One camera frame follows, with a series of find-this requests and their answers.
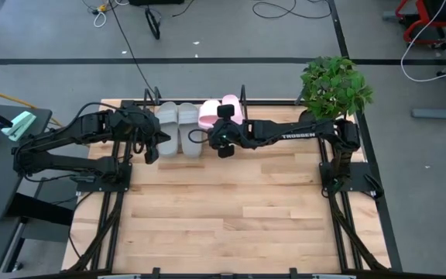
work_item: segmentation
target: wooden platform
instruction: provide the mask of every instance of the wooden platform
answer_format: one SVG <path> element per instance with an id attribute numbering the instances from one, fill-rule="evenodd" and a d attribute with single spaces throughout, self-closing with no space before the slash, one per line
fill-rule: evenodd
<path id="1" fill-rule="evenodd" d="M 120 101 L 103 100 L 117 106 Z M 249 118 L 293 122 L 303 110 L 249 106 Z M 92 145 L 89 157 L 109 156 L 111 148 L 112 143 Z M 180 153 L 146 165 L 143 155 L 135 156 L 113 271 L 151 273 L 160 267 L 172 274 L 283 274 L 296 267 L 299 273 L 339 272 L 328 200 L 321 196 L 320 161 L 315 139 L 235 149 L 227 159 L 209 146 L 200 159 Z M 71 237 L 80 253 L 95 236 L 102 196 L 94 193 L 75 213 Z M 358 235 L 389 266 L 374 201 L 361 193 L 349 196 Z M 76 260 L 68 244 L 63 269 Z"/>

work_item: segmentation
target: slipper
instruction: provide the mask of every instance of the slipper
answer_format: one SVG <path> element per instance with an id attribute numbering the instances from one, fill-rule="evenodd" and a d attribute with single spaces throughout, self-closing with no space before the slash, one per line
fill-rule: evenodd
<path id="1" fill-rule="evenodd" d="M 156 117 L 160 120 L 161 132 L 171 136 L 171 139 L 158 144 L 162 157 L 173 157 L 178 152 L 178 108 L 174 102 L 166 102 L 158 108 Z"/>
<path id="2" fill-rule="evenodd" d="M 240 107 L 240 101 L 235 95 L 226 95 L 221 100 L 222 105 L 233 105 L 235 107 L 235 114 L 232 116 L 232 121 L 241 125 L 244 121 L 244 116 L 242 115 L 242 108 Z"/>
<path id="3" fill-rule="evenodd" d="M 207 100 L 199 109 L 199 127 L 202 129 L 213 128 L 218 120 L 218 106 L 220 102 L 215 99 Z"/>
<path id="4" fill-rule="evenodd" d="M 202 143 L 193 143 L 189 139 L 189 133 L 193 129 L 198 129 L 199 111 L 195 105 L 183 103 L 178 107 L 178 129 L 182 140 L 182 151 L 185 155 L 197 158 L 202 152 Z M 202 141 L 202 132 L 193 132 L 190 138 L 195 141 Z"/>

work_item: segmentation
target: green plant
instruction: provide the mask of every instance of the green plant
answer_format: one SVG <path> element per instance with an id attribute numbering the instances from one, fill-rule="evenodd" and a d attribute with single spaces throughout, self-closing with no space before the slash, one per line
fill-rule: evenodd
<path id="1" fill-rule="evenodd" d="M 316 119 L 363 112 L 365 104 L 372 103 L 372 89 L 349 59 L 319 57 L 300 77 L 302 98 Z"/>

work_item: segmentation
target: yellow object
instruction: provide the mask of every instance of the yellow object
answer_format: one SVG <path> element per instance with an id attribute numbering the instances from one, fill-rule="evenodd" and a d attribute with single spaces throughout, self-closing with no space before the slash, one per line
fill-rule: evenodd
<path id="1" fill-rule="evenodd" d="M 22 104 L 22 105 L 26 105 L 26 106 L 30 107 L 31 109 L 37 109 L 36 106 L 34 106 L 34 105 L 30 105 L 28 102 L 19 100 L 19 99 L 17 99 L 17 98 L 13 98 L 13 97 L 8 96 L 8 95 L 4 95 L 4 94 L 2 94 L 2 93 L 0 93 L 0 97 L 1 97 L 1 98 L 5 98 L 5 99 L 10 100 L 10 101 L 13 101 L 13 102 L 17 102 L 17 103 Z M 54 121 L 53 124 L 56 124 L 56 125 L 58 125 L 59 127 L 63 127 L 63 125 L 61 125 L 61 123 L 60 123 L 58 120 L 54 119 L 53 117 L 51 117 L 51 120 Z"/>

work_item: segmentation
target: concrete floor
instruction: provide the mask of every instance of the concrete floor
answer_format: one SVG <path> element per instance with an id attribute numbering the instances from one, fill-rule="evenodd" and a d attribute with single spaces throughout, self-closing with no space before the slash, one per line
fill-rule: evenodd
<path id="1" fill-rule="evenodd" d="M 98 0 L 88 0 L 97 5 Z M 291 1 L 275 0 L 281 5 Z M 379 59 L 399 59 L 405 51 L 402 29 L 383 22 L 381 12 L 398 0 L 334 0 L 351 58 L 379 65 L 359 70 L 375 89 L 366 118 L 386 189 L 393 230 L 405 271 L 446 274 L 446 121 L 413 119 L 414 108 L 446 108 L 446 78 L 431 83 L 406 79 L 398 66 Z M 266 20 L 252 13 L 251 0 L 196 0 L 185 5 L 153 6 L 163 14 L 162 39 L 152 38 L 143 10 L 116 9 L 136 57 L 296 57 L 340 55 L 331 18 L 286 16 Z M 262 9 L 271 14 L 273 11 Z M 324 3 L 298 0 L 297 12 L 323 15 Z M 0 59 L 59 58 L 62 64 L 0 65 L 0 92 L 53 110 L 70 121 L 86 102 L 101 98 L 141 98 L 146 87 L 133 64 L 69 64 L 70 58 L 129 58 L 128 48 L 111 12 L 101 29 L 78 0 L 6 0 L 0 10 Z M 426 47 L 411 50 L 413 61 L 445 60 Z M 142 64 L 152 86 L 165 98 L 210 98 L 236 93 L 241 84 L 250 98 L 295 98 L 303 64 Z M 431 78 L 440 66 L 408 66 L 416 78 Z M 63 154 L 87 155 L 81 146 Z M 23 184 L 23 193 L 35 185 Z M 21 277 L 60 269 L 64 243 L 26 242 Z"/>

